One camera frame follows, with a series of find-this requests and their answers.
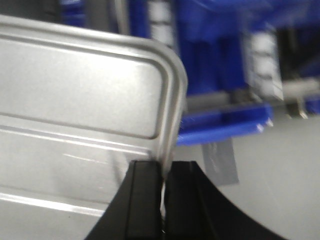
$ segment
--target silver metal tray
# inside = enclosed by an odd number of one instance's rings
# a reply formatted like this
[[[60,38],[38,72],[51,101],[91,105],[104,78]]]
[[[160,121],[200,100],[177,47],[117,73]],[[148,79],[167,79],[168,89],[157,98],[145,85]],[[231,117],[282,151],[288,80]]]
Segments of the silver metal tray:
[[[129,161],[170,166],[187,87],[170,49],[0,16],[0,62],[0,239],[82,239]]]

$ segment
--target blue storage bin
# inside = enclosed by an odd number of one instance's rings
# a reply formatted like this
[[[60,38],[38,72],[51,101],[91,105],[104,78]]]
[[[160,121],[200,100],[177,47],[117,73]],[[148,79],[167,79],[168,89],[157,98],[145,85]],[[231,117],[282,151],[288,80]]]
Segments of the blue storage bin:
[[[305,110],[312,114],[320,114],[320,95],[308,96],[304,99]]]
[[[182,117],[177,145],[197,145],[261,133],[272,119],[269,104],[209,111]]]
[[[66,25],[84,27],[86,25],[84,0],[60,0],[61,18]]]

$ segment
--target gray floor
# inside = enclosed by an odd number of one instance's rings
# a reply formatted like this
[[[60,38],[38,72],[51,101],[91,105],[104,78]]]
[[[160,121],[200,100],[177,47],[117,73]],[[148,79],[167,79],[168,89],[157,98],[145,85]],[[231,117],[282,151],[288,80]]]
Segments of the gray floor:
[[[283,237],[319,240],[320,118],[289,119],[280,110],[273,122],[262,134],[232,140],[238,183],[219,189]],[[198,160],[208,173],[202,157],[199,145],[175,154],[176,160]]]

